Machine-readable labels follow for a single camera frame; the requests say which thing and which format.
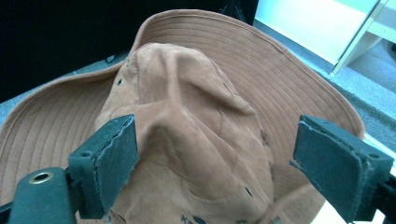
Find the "bucket hat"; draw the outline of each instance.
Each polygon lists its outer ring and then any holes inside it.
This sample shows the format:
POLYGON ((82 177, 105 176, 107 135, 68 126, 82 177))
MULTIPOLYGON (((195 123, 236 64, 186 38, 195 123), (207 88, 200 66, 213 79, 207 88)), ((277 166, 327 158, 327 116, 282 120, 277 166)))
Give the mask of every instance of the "bucket hat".
POLYGON ((15 107, 0 132, 0 203, 126 114, 141 160, 114 223, 309 223, 323 199, 289 165, 299 117, 364 134, 347 99, 273 38, 217 13, 165 11, 125 61, 54 80, 15 107))

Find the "dark background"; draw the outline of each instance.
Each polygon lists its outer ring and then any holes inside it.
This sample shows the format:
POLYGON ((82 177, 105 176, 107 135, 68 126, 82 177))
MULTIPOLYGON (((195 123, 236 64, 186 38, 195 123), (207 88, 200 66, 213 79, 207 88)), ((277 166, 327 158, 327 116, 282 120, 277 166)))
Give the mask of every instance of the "dark background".
MULTIPOLYGON (((131 48, 149 16, 224 0, 0 0, 0 102, 131 48)), ((252 24, 258 0, 240 1, 252 24)))

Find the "black object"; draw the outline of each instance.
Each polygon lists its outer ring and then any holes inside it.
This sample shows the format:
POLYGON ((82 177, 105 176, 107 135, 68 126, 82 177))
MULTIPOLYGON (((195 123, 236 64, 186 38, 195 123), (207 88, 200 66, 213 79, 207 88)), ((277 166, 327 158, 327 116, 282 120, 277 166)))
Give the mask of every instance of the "black object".
POLYGON ((113 119, 69 156, 65 171, 52 167, 24 177, 14 202, 0 208, 1 223, 76 223, 77 211, 100 219, 138 160, 134 116, 113 119))
POLYGON ((396 223, 390 156, 327 120, 301 116, 294 159, 345 222, 371 221, 378 208, 396 223))
MULTIPOLYGON (((129 50, 149 16, 219 12, 223 0, 0 1, 0 103, 87 64, 129 50)), ((258 0, 241 1, 252 24, 258 0)))
POLYGON ((229 17, 236 18, 240 21, 247 22, 244 12, 241 8, 241 1, 225 0, 223 7, 220 9, 220 13, 229 17))

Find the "hole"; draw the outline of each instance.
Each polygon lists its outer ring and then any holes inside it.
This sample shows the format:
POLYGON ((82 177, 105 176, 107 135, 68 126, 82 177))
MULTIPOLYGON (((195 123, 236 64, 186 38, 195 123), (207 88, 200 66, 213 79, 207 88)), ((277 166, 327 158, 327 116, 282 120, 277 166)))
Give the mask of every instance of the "hole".
POLYGON ((123 80, 122 80, 122 78, 120 78, 118 81, 117 81, 117 86, 120 86, 120 85, 122 85, 123 84, 123 80))
POLYGON ((248 195, 250 195, 250 197, 253 197, 253 195, 251 194, 251 192, 248 188, 245 188, 245 190, 247 191, 248 195))
POLYGON ((192 217, 192 218, 198 224, 206 224, 206 222, 203 219, 201 219, 200 217, 192 217))
POLYGON ((369 157, 374 158, 374 159, 378 159, 379 158, 379 156, 376 155, 375 153, 370 153, 369 157))
POLYGON ((83 153, 81 153, 81 156, 82 157, 89 157, 89 156, 91 156, 91 152, 90 151, 85 151, 85 152, 83 152, 83 153))
POLYGON ((53 173, 50 173, 50 172, 40 173, 40 174, 35 175, 32 178, 30 178, 29 183, 41 184, 41 183, 44 183, 47 180, 51 179, 52 177, 53 177, 53 173))

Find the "hat crown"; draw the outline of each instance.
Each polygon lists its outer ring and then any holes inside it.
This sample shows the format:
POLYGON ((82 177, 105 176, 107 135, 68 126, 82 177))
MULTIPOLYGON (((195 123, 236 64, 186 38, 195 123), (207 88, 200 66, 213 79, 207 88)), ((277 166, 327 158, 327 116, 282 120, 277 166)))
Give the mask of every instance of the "hat crown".
MULTIPOLYGON (((232 222, 238 218, 256 220, 269 206, 273 197, 271 154, 262 144, 257 115, 202 52, 147 44, 130 55, 115 78, 97 120, 98 128, 125 114, 136 118, 140 166, 167 167, 163 172, 174 173, 185 182, 180 190, 183 196, 166 199, 168 203, 187 199, 183 206, 194 215, 210 221, 229 217, 232 222), (216 209, 208 210, 207 202, 216 209)), ((125 190, 120 198, 137 189, 144 195, 144 186, 159 181, 158 177, 144 178, 147 183, 132 175, 129 185, 134 190, 125 190)), ((155 189, 159 195, 180 188, 161 181, 167 184, 155 189)), ((134 200, 140 202, 138 206, 158 202, 139 196, 134 200)), ((123 214, 122 208, 131 202, 120 199, 117 203, 123 214)))

